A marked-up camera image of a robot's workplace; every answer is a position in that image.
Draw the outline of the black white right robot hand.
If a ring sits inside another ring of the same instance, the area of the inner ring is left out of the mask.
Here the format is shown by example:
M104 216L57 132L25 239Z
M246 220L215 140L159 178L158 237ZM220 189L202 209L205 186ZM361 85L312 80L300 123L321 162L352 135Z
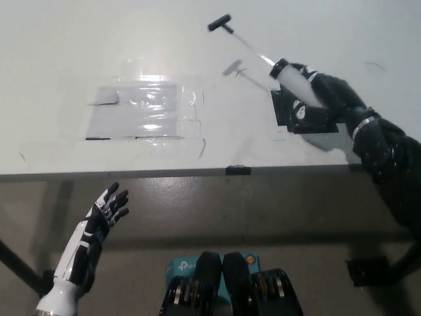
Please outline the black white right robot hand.
M335 118L342 120L352 133L354 129L369 117L378 118L379 114L357 95L348 83L335 76L311 70L309 66L291 63L306 79L309 80L312 90Z

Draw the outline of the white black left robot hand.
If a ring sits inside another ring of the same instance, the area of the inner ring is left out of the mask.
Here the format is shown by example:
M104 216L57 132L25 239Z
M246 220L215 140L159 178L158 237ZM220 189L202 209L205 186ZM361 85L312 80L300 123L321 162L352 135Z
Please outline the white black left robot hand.
M115 182L97 198L76 225L55 269L54 278L76 285L81 295L93 285L103 242L115 224L129 213L128 190L118 192L118 188L119 183Z

